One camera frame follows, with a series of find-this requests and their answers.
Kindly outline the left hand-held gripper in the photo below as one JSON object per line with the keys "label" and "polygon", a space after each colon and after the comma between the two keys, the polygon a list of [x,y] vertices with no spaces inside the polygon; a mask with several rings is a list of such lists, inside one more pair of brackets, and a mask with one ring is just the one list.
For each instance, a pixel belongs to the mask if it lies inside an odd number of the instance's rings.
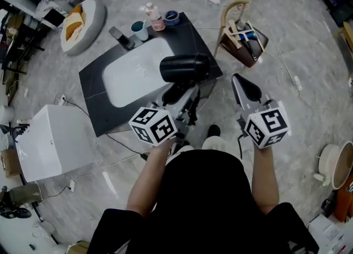
{"label": "left hand-held gripper", "polygon": [[153,146],[172,138],[184,142],[196,122],[198,92],[199,87],[193,86],[182,94],[177,84],[172,85],[162,96],[163,105],[148,103],[135,108],[129,120],[131,130],[139,141]]}

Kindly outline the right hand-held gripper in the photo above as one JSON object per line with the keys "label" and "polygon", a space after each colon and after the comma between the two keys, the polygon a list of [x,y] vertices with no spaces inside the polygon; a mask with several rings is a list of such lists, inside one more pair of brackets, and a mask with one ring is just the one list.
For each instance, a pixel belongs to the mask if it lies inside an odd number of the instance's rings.
{"label": "right hand-held gripper", "polygon": [[263,149],[280,142],[290,133],[290,122],[281,101],[268,100],[250,110],[252,102],[261,101],[260,88],[238,73],[232,76],[233,92],[237,103],[244,110],[238,123],[245,137],[250,137],[255,145]]}

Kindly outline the black hair dryer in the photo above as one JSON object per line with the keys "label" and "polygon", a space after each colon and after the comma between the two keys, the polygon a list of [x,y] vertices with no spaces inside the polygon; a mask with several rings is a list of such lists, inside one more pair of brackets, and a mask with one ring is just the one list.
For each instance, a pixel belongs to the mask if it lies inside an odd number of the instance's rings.
{"label": "black hair dryer", "polygon": [[165,82],[192,85],[208,79],[210,59],[205,54],[169,56],[160,62],[159,70]]}

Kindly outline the black vanity with white sink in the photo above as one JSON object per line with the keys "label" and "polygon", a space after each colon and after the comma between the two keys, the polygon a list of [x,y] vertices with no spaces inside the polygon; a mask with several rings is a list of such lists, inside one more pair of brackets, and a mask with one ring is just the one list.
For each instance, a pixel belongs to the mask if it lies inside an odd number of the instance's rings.
{"label": "black vanity with white sink", "polygon": [[[209,97],[212,91],[206,92],[205,88],[208,86],[214,88],[216,79],[220,78],[223,72],[186,14],[181,12],[180,23],[167,27],[164,31],[154,31],[151,26],[147,30],[151,40],[165,39],[176,55],[202,53],[209,57],[210,74],[207,80],[199,83],[200,98]],[[158,91],[151,92],[122,108],[117,108],[110,103],[103,82],[103,71],[110,63],[126,53],[127,51],[117,44],[79,72],[85,104],[97,137],[118,131],[118,128],[124,126],[138,108],[144,107],[159,94]]]}

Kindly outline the person's right forearm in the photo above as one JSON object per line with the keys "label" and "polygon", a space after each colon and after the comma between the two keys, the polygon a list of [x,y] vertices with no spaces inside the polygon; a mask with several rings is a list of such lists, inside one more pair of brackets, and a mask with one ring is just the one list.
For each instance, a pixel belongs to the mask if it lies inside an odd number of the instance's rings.
{"label": "person's right forearm", "polygon": [[271,147],[254,145],[252,196],[262,213],[268,214],[279,204],[279,188]]}

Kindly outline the person's black shoe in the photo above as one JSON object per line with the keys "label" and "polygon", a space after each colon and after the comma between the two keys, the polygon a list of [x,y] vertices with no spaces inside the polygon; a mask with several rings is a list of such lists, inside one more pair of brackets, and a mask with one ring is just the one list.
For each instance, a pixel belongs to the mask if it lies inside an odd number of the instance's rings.
{"label": "person's black shoe", "polygon": [[212,124],[207,131],[207,138],[217,136],[220,137],[221,129],[218,125]]}

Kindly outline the person's beige trousers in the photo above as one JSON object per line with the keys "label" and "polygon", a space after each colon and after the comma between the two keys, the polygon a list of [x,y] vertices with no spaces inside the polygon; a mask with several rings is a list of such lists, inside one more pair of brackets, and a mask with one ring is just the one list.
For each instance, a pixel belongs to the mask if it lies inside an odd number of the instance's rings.
{"label": "person's beige trousers", "polygon": [[[228,144],[225,140],[223,140],[220,136],[210,136],[208,137],[202,144],[202,150],[217,150],[222,152],[229,153],[230,150],[228,149]],[[171,160],[179,156],[183,152],[194,150],[195,148],[191,145],[185,145],[180,148],[178,151],[174,152],[168,159],[167,163]]]}

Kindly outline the blue white squeegee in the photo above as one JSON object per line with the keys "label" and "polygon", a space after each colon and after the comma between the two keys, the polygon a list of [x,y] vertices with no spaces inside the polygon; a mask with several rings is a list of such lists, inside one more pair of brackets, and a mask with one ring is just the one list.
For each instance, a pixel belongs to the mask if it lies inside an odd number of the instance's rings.
{"label": "blue white squeegee", "polygon": [[253,30],[238,31],[235,33],[230,33],[232,36],[238,36],[241,40],[257,40],[258,37]]}

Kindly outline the black square faucet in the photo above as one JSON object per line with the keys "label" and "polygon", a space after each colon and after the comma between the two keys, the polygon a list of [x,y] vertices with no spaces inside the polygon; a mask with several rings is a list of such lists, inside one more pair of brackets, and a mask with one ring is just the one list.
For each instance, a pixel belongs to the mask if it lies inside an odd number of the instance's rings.
{"label": "black square faucet", "polygon": [[135,42],[126,37],[118,28],[111,27],[109,34],[115,38],[126,51],[130,51],[134,48]]}

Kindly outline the pink bottle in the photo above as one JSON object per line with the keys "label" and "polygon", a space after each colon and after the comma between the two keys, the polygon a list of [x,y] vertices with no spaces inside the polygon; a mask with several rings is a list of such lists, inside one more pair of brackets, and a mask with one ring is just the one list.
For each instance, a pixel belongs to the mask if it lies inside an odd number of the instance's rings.
{"label": "pink bottle", "polygon": [[145,12],[148,16],[149,21],[151,22],[151,26],[154,31],[163,31],[165,29],[164,20],[159,13],[158,7],[153,3],[148,2],[146,4]]}

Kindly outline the beige round tub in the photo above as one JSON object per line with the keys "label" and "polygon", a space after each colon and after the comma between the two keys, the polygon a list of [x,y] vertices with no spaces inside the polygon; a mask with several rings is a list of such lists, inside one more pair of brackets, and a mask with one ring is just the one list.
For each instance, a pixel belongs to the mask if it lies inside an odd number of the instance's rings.
{"label": "beige round tub", "polygon": [[353,143],[348,141],[342,147],[328,144],[318,159],[318,173],[314,178],[323,186],[331,184],[337,190],[344,185],[353,168]]}

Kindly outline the person's black top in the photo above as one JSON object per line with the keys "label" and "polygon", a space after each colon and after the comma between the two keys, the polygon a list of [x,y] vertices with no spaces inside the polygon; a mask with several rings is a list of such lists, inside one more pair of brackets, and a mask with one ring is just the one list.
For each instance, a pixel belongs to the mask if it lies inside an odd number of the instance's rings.
{"label": "person's black top", "polygon": [[264,214],[239,159],[191,150],[164,171],[157,205],[142,217],[107,209],[87,254],[293,254],[319,246],[290,203]]}

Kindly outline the orange cushion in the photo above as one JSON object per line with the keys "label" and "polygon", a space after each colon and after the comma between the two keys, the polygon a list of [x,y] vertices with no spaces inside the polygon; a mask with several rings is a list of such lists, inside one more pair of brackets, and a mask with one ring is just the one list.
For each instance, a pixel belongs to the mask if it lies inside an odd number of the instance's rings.
{"label": "orange cushion", "polygon": [[63,30],[65,31],[66,41],[76,40],[79,32],[84,27],[84,19],[82,17],[83,9],[82,5],[76,5],[64,19]]}

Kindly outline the white ceramic sink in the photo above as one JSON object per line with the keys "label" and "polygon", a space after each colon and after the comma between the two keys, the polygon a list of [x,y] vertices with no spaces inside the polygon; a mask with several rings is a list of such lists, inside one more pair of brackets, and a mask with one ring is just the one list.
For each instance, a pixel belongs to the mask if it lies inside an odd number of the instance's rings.
{"label": "white ceramic sink", "polygon": [[85,130],[85,116],[77,107],[45,105],[15,138],[27,182],[59,176],[95,161]]}

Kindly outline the marble pattern box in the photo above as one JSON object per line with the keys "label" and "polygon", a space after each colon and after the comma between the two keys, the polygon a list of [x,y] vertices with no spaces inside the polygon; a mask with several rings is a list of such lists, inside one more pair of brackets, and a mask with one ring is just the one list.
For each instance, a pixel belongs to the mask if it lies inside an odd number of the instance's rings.
{"label": "marble pattern box", "polygon": [[35,10],[34,18],[60,33],[63,21],[71,9],[69,0],[41,0]]}

